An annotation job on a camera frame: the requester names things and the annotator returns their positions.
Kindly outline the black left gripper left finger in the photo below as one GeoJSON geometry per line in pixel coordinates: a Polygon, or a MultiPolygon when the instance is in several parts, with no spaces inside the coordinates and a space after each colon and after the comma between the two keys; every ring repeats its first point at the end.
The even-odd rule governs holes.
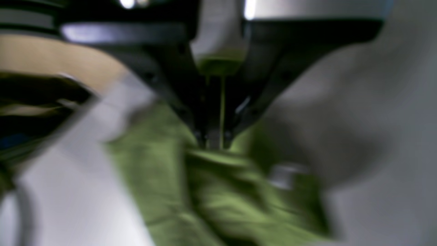
{"type": "Polygon", "coordinates": [[[67,42],[117,59],[156,92],[202,148],[221,149],[221,80],[202,75],[190,47],[200,0],[72,0],[58,17],[67,42]]]}

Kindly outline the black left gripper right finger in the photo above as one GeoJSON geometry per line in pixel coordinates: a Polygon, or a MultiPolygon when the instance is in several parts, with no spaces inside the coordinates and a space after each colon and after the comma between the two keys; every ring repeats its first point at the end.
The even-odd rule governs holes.
{"type": "Polygon", "coordinates": [[[318,60],[342,47],[375,39],[393,2],[242,0],[239,6],[248,49],[224,87],[224,148],[318,60]]]}

